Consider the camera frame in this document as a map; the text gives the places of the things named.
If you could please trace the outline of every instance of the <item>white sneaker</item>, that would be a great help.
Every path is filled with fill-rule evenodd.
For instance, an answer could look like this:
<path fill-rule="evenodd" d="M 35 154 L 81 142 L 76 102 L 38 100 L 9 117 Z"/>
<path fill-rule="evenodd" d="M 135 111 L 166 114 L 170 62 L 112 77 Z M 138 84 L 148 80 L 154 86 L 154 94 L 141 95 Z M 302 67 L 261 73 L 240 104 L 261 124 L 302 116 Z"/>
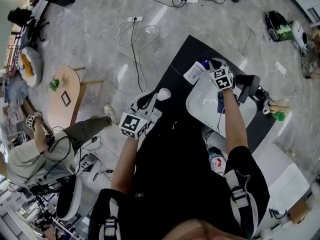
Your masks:
<path fill-rule="evenodd" d="M 111 119 L 112 125 L 117 123 L 114 109 L 112 108 L 112 106 L 109 103 L 104 105 L 104 115 Z"/>

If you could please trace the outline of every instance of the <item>gray t-shirt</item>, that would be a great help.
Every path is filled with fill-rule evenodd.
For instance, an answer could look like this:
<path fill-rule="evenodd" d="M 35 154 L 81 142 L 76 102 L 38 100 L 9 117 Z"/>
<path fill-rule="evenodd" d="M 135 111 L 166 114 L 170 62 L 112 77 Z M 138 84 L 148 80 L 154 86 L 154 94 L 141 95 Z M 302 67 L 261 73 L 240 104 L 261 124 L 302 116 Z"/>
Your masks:
<path fill-rule="evenodd" d="M 54 135 L 55 142 L 66 136 L 67 134 L 64 131 L 58 132 Z M 14 147 L 9 152 L 8 163 L 6 165 L 7 178 L 16 185 L 23 187 L 25 187 L 25 185 L 30 186 L 35 182 L 28 181 L 33 179 L 41 169 L 46 168 L 46 171 L 48 171 L 48 169 L 65 157 L 59 165 L 63 166 L 65 171 L 68 172 L 67 168 L 69 168 L 73 162 L 74 156 L 75 152 L 68 138 L 60 140 L 52 152 L 45 151 L 43 154 L 39 153 L 36 141 L 32 139 L 22 145 Z"/>

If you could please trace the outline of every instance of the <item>green and black vacuum cleaner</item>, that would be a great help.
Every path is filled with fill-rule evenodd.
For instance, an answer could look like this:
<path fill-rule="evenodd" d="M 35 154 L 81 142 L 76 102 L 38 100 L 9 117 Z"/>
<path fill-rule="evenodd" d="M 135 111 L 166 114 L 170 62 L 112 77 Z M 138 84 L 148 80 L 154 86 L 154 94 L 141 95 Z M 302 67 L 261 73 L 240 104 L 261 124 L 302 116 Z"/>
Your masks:
<path fill-rule="evenodd" d="M 279 12 L 269 11 L 265 16 L 265 22 L 273 41 L 281 42 L 294 38 L 289 23 Z"/>

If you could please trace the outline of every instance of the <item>wooden table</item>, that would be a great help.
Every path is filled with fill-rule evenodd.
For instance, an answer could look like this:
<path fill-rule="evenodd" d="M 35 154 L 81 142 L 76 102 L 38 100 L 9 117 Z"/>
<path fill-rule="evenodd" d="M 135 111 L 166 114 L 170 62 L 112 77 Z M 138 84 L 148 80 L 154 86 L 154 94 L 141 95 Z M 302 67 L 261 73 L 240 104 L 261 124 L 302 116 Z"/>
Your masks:
<path fill-rule="evenodd" d="M 69 66 L 62 66 L 55 75 L 55 78 L 62 80 L 63 86 L 59 85 L 56 92 L 51 90 L 48 110 L 48 123 L 51 128 L 60 126 L 65 129 L 74 125 L 87 85 L 103 83 L 102 80 L 81 82 L 77 71 L 84 69 L 85 67 L 73 69 Z M 70 99 L 68 106 L 65 105 L 61 98 L 64 92 L 67 93 Z"/>

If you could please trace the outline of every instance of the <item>black shirt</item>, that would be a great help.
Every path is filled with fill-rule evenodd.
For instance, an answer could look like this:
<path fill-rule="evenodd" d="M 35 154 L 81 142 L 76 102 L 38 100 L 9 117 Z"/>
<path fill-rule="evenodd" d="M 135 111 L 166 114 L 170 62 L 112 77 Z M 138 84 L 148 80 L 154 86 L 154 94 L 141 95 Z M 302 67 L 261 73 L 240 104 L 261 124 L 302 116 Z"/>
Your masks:
<path fill-rule="evenodd" d="M 255 198 L 260 223 L 267 209 L 266 181 L 249 149 L 234 148 L 225 173 L 250 175 L 247 190 Z M 99 239 L 100 225 L 110 216 L 109 201 L 118 202 L 121 239 L 162 239 L 178 224 L 200 219 L 229 234 L 245 237 L 231 209 L 231 190 L 213 172 L 199 128 L 163 118 L 146 136 L 137 153 L 133 193 L 103 189 L 93 208 L 89 240 Z"/>

